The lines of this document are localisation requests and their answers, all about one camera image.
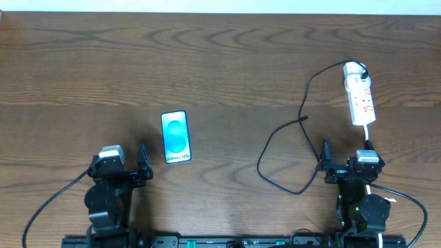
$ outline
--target white wall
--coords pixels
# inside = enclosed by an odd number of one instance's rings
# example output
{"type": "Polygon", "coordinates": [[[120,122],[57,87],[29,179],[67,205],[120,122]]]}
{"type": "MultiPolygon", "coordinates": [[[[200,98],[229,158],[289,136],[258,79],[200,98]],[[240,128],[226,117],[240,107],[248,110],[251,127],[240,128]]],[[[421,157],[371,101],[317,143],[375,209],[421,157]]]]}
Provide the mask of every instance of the white wall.
{"type": "Polygon", "coordinates": [[[441,0],[0,0],[4,11],[436,14],[441,0]]]}

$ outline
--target power strip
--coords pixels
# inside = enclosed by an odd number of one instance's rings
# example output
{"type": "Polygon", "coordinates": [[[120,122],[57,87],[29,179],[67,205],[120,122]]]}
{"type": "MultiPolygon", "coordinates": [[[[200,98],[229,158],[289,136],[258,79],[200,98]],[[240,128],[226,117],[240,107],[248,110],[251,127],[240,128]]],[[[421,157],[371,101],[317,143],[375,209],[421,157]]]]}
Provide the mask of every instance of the power strip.
{"type": "Polygon", "coordinates": [[[362,74],[366,70],[355,62],[346,63],[343,66],[343,72],[345,73],[345,89],[349,99],[352,124],[367,125],[374,122],[376,118],[369,88],[371,78],[362,79],[362,74]]]}

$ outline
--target wooden table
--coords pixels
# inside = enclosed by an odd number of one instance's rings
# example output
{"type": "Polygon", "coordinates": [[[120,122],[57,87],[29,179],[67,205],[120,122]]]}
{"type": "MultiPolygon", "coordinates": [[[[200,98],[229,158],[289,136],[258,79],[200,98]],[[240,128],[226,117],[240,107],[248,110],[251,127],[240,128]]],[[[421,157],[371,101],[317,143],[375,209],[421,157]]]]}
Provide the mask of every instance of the wooden table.
{"type": "MultiPolygon", "coordinates": [[[[134,164],[140,143],[154,180],[134,191],[132,226],[181,235],[290,235],[335,231],[337,187],[319,174],[302,196],[264,182],[256,161],[271,131],[297,117],[309,77],[357,59],[372,78],[370,137],[387,165],[379,185],[429,212],[416,247],[441,235],[441,18],[333,15],[9,12],[0,21],[0,247],[19,247],[26,223],[104,146],[134,164]],[[166,165],[161,113],[186,110],[189,163],[166,165]]],[[[336,160],[362,147],[342,68],[313,83],[303,113],[336,160]]],[[[316,162],[298,125],[280,131],[262,172],[300,189],[316,162]]],[[[59,247],[90,224],[84,178],[36,219],[29,247],[59,247]]],[[[374,190],[382,196],[393,197],[374,190]]],[[[422,222],[397,198],[387,234],[408,242],[422,222]]]]}

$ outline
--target wire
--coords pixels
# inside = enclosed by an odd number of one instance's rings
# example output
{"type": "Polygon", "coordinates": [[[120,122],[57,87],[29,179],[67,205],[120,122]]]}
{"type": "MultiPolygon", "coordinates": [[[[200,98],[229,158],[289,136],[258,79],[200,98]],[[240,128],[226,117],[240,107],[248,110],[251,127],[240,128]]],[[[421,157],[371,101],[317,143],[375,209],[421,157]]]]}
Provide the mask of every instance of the wire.
{"type": "Polygon", "coordinates": [[[359,177],[359,176],[357,175],[357,173],[356,173],[356,176],[357,176],[357,179],[358,179],[358,180],[360,180],[360,181],[366,183],[366,184],[369,185],[370,187],[374,187],[374,188],[376,188],[376,189],[381,189],[381,190],[384,191],[384,192],[389,192],[389,193],[395,194],[395,195],[397,195],[397,196],[401,196],[401,197],[403,197],[403,198],[405,198],[405,199],[407,199],[407,200],[410,200],[411,202],[415,203],[416,205],[418,205],[418,206],[421,208],[422,213],[424,214],[424,219],[423,219],[423,221],[422,221],[422,224],[421,224],[420,230],[419,230],[418,233],[416,234],[415,238],[413,238],[413,240],[412,240],[412,241],[406,246],[406,248],[411,248],[411,247],[416,243],[416,241],[421,237],[422,232],[424,231],[424,229],[426,228],[426,225],[427,225],[427,210],[426,210],[426,208],[424,207],[424,205],[423,205],[422,203],[420,203],[418,200],[412,198],[411,196],[408,196],[408,195],[406,195],[406,194],[400,193],[400,192],[395,191],[395,190],[393,190],[393,189],[388,189],[388,188],[383,187],[383,186],[379,186],[379,185],[375,185],[375,184],[373,184],[373,183],[369,183],[369,182],[363,180],[361,177],[359,177]]]}
{"type": "Polygon", "coordinates": [[[366,194],[371,194],[371,186],[366,185],[366,194]]]}
{"type": "Polygon", "coordinates": [[[88,230],[85,233],[85,235],[88,239],[88,248],[92,248],[92,227],[93,227],[93,225],[90,225],[88,227],[88,230]]]}
{"type": "Polygon", "coordinates": [[[267,143],[265,144],[265,147],[263,148],[263,151],[262,151],[262,153],[260,154],[259,159],[257,160],[257,173],[259,174],[259,176],[260,176],[263,180],[267,181],[270,185],[273,185],[274,187],[277,187],[277,188],[283,190],[284,192],[287,192],[288,194],[293,194],[293,195],[300,195],[300,194],[302,194],[302,193],[303,193],[303,192],[304,192],[304,191],[305,191],[305,190],[311,185],[312,181],[313,181],[313,180],[315,179],[315,177],[317,176],[317,171],[315,171],[315,172],[312,174],[311,179],[309,179],[309,182],[303,187],[303,189],[301,189],[299,192],[293,192],[293,191],[291,191],[291,190],[289,190],[289,189],[285,189],[284,187],[282,187],[282,186],[278,185],[277,183],[275,183],[275,182],[269,180],[268,178],[264,177],[264,176],[261,174],[260,170],[259,170],[260,160],[262,159],[263,154],[265,153],[265,151],[266,151],[266,149],[267,149],[267,147],[268,147],[268,145],[269,145],[269,142],[271,141],[272,137],[274,136],[274,134],[276,134],[276,132],[277,132],[278,130],[281,130],[282,128],[287,127],[287,126],[289,126],[289,125],[291,125],[291,124],[297,123],[297,122],[299,122],[299,121],[307,120],[308,118],[309,118],[308,116],[304,116],[304,117],[302,117],[302,118],[299,118],[298,120],[290,121],[290,122],[288,122],[288,123],[285,123],[285,124],[281,125],[280,127],[277,127],[277,128],[271,133],[271,135],[269,136],[268,141],[267,141],[267,143]]]}
{"type": "Polygon", "coordinates": [[[259,159],[258,159],[258,161],[257,161],[257,173],[259,174],[259,176],[260,176],[263,180],[267,181],[269,184],[273,185],[274,187],[277,187],[277,188],[283,190],[284,192],[287,192],[288,194],[293,194],[293,195],[297,195],[297,196],[298,196],[298,195],[301,195],[303,192],[305,192],[305,190],[311,185],[312,181],[313,181],[313,180],[315,179],[315,177],[317,176],[317,169],[314,171],[314,173],[312,174],[311,179],[309,179],[308,183],[303,187],[303,189],[301,189],[299,192],[293,192],[293,191],[291,191],[291,190],[288,190],[288,189],[286,189],[286,188],[284,188],[284,187],[282,187],[282,186],[276,184],[275,182],[269,180],[268,178],[265,178],[265,177],[261,174],[261,172],[260,172],[260,170],[259,170],[260,160],[262,159],[262,156],[263,156],[263,154],[265,153],[265,150],[267,149],[268,144],[269,144],[269,142],[271,141],[271,138],[273,137],[273,135],[274,135],[278,130],[281,130],[281,129],[284,128],[284,127],[287,127],[287,126],[289,126],[289,125],[291,125],[291,124],[294,124],[294,123],[297,123],[297,122],[298,122],[298,123],[300,124],[300,127],[302,128],[302,131],[303,131],[303,134],[305,135],[305,138],[307,139],[307,141],[308,141],[308,143],[309,143],[309,147],[311,148],[312,152],[314,153],[314,156],[315,156],[316,159],[317,159],[317,162],[320,161],[320,158],[318,157],[317,151],[316,151],[316,149],[314,148],[314,146],[312,145],[312,142],[311,142],[311,140],[309,139],[308,134],[306,133],[306,130],[305,130],[305,128],[303,127],[303,124],[302,124],[302,121],[305,121],[305,120],[307,120],[307,119],[309,118],[308,116],[300,117],[300,116],[301,116],[301,113],[302,113],[303,105],[305,104],[306,99],[307,99],[307,97],[308,97],[309,86],[311,85],[312,79],[314,79],[314,77],[316,77],[316,76],[319,75],[320,73],[322,73],[322,72],[324,72],[325,70],[328,70],[328,69],[330,69],[330,68],[332,68],[332,67],[334,67],[334,66],[341,65],[341,64],[343,64],[343,63],[348,63],[348,62],[355,62],[355,63],[357,63],[358,65],[360,65],[360,66],[365,70],[365,72],[362,74],[362,79],[367,78],[367,76],[368,76],[367,68],[366,68],[363,64],[361,64],[360,62],[355,61],[355,60],[352,60],[352,59],[351,59],[351,60],[346,60],[346,61],[341,61],[341,62],[335,63],[335,64],[330,65],[330,66],[326,67],[325,69],[323,69],[323,70],[321,70],[321,71],[315,73],[315,74],[309,79],[309,81],[308,81],[308,84],[307,84],[307,87],[306,87],[306,91],[305,91],[305,97],[303,98],[302,104],[300,104],[300,108],[298,109],[298,119],[295,120],[295,121],[290,121],[290,122],[288,122],[288,123],[285,123],[284,125],[281,125],[280,127],[277,127],[277,128],[271,133],[271,135],[269,136],[268,141],[267,141],[267,143],[265,144],[265,147],[263,148],[263,151],[262,151],[262,153],[261,153],[260,156],[259,156],[259,159]]]}
{"type": "MultiPolygon", "coordinates": [[[[306,102],[306,100],[307,100],[308,92],[309,92],[309,86],[311,85],[312,79],[314,79],[314,77],[316,77],[316,76],[319,75],[320,73],[324,72],[325,70],[328,70],[328,69],[330,69],[330,68],[332,68],[332,67],[334,67],[334,66],[341,65],[341,64],[343,64],[343,63],[348,63],[348,62],[355,62],[355,63],[357,63],[358,65],[360,65],[363,69],[365,69],[366,72],[363,73],[363,75],[362,75],[362,79],[367,78],[367,76],[368,76],[367,68],[366,68],[364,65],[362,65],[360,62],[358,62],[358,61],[347,60],[347,61],[341,61],[341,62],[335,63],[335,64],[330,65],[330,66],[326,67],[325,69],[322,69],[321,71],[315,73],[315,74],[309,79],[308,84],[307,84],[307,87],[306,87],[306,91],[305,91],[305,97],[304,97],[302,103],[300,104],[300,108],[299,108],[299,111],[298,111],[298,122],[299,122],[300,126],[302,127],[303,134],[305,135],[305,138],[307,139],[307,141],[308,141],[308,143],[309,143],[309,146],[310,146],[312,152],[313,152],[314,155],[316,156],[317,161],[319,161],[320,159],[319,159],[319,157],[318,157],[318,155],[317,155],[316,150],[314,149],[314,146],[312,145],[312,142],[309,140],[309,137],[308,137],[308,135],[307,135],[307,133],[306,133],[306,130],[304,129],[304,127],[303,127],[303,125],[302,125],[302,120],[300,119],[300,115],[302,114],[302,108],[303,108],[303,105],[305,104],[305,102],[306,102]]],[[[364,126],[364,128],[365,128],[365,140],[367,141],[367,140],[369,140],[369,133],[368,133],[368,130],[367,130],[367,126],[366,126],[366,125],[364,126]]],[[[367,181],[361,179],[359,176],[357,176],[357,178],[358,178],[359,180],[362,180],[363,182],[365,182],[365,183],[366,183],[367,185],[369,185],[370,187],[374,187],[374,188],[376,188],[376,189],[381,189],[382,191],[389,192],[389,193],[395,194],[395,195],[397,195],[397,196],[401,196],[401,197],[403,197],[403,198],[406,198],[407,200],[410,200],[411,202],[415,203],[416,205],[418,205],[418,206],[421,208],[421,210],[422,210],[422,212],[423,212],[423,214],[424,214],[424,220],[422,221],[421,228],[420,228],[420,230],[418,231],[418,233],[416,234],[415,238],[413,238],[413,240],[409,243],[409,245],[407,245],[407,248],[411,248],[411,247],[416,243],[416,241],[421,237],[422,232],[424,231],[424,228],[426,228],[426,225],[427,225],[427,210],[426,210],[426,208],[424,207],[424,205],[421,204],[421,203],[420,203],[419,201],[417,201],[416,199],[414,199],[414,198],[412,198],[412,197],[410,197],[410,196],[408,196],[408,195],[406,195],[406,194],[403,194],[403,193],[400,193],[400,192],[397,192],[397,191],[395,191],[395,190],[388,189],[388,188],[386,188],[386,187],[382,187],[382,186],[379,186],[379,185],[374,185],[373,183],[369,183],[369,182],[367,182],[367,181]]]]}
{"type": "Polygon", "coordinates": [[[383,248],[383,235],[378,234],[378,248],[383,248]]]}
{"type": "Polygon", "coordinates": [[[56,197],[64,193],[66,190],[68,190],[71,186],[73,186],[75,183],[80,181],[81,178],[83,178],[87,174],[88,170],[85,170],[79,177],[75,178],[71,183],[66,185],[63,189],[60,189],[57,193],[55,193],[53,196],[51,196],[47,201],[45,201],[40,208],[35,212],[35,214],[32,216],[32,218],[29,220],[28,224],[26,225],[26,228],[23,232],[23,238],[21,239],[21,244],[23,245],[23,248],[26,248],[26,236],[28,235],[28,231],[32,223],[34,222],[35,218],[40,214],[40,212],[48,206],[50,202],[52,202],[56,197]]]}
{"type": "MultiPolygon", "coordinates": [[[[361,66],[363,69],[365,69],[366,72],[363,73],[363,75],[362,75],[362,79],[367,78],[367,76],[368,76],[367,68],[366,68],[363,64],[361,64],[360,62],[355,61],[355,60],[352,60],[352,59],[350,59],[350,60],[346,60],[346,61],[340,61],[340,62],[338,62],[338,63],[335,63],[335,64],[333,64],[333,65],[330,65],[330,66],[326,67],[325,69],[322,69],[321,71],[315,73],[314,75],[312,75],[312,77],[311,77],[311,78],[309,79],[309,81],[308,81],[308,84],[307,84],[307,86],[306,86],[306,90],[305,90],[305,97],[303,98],[303,101],[302,101],[302,103],[300,104],[300,108],[298,109],[298,118],[299,118],[299,120],[300,120],[300,115],[302,114],[303,105],[305,104],[306,99],[307,99],[307,97],[308,97],[309,86],[311,85],[312,79],[314,79],[316,76],[318,76],[320,73],[324,72],[325,70],[328,70],[328,69],[331,69],[331,68],[334,67],[334,66],[341,65],[341,64],[343,64],[343,63],[349,63],[349,62],[355,62],[355,63],[357,63],[359,66],[361,66]]],[[[299,124],[300,124],[300,127],[302,128],[302,131],[303,131],[303,134],[305,135],[305,138],[307,139],[307,141],[308,141],[308,143],[309,143],[309,146],[310,146],[312,152],[313,152],[314,155],[316,156],[317,161],[319,161],[320,158],[318,157],[318,154],[317,154],[317,152],[316,152],[316,149],[314,149],[314,146],[312,145],[311,140],[309,140],[308,134],[306,133],[306,130],[305,130],[305,128],[303,127],[303,124],[302,124],[302,121],[301,121],[301,120],[299,121],[299,124]]]]}
{"type": "Polygon", "coordinates": [[[297,235],[296,234],[298,234],[298,232],[299,231],[308,231],[316,240],[317,240],[317,242],[320,244],[320,241],[319,241],[319,239],[316,237],[316,235],[311,231],[311,230],[309,230],[308,228],[300,228],[300,229],[297,229],[292,235],[291,235],[291,237],[289,238],[289,243],[290,244],[293,244],[294,243],[294,240],[293,240],[293,238],[294,237],[296,237],[297,235]]]}
{"type": "Polygon", "coordinates": [[[363,125],[363,128],[365,129],[365,141],[369,140],[369,132],[367,131],[367,125],[363,125]]]}

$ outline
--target phone screen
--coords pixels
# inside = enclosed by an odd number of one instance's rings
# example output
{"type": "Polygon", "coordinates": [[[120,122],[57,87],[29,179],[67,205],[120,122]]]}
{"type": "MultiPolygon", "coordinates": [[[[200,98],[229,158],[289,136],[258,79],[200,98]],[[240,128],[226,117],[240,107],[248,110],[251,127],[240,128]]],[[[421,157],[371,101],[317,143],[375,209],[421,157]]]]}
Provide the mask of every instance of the phone screen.
{"type": "Polygon", "coordinates": [[[192,159],[185,111],[161,115],[164,153],[166,163],[177,163],[192,159]]]}

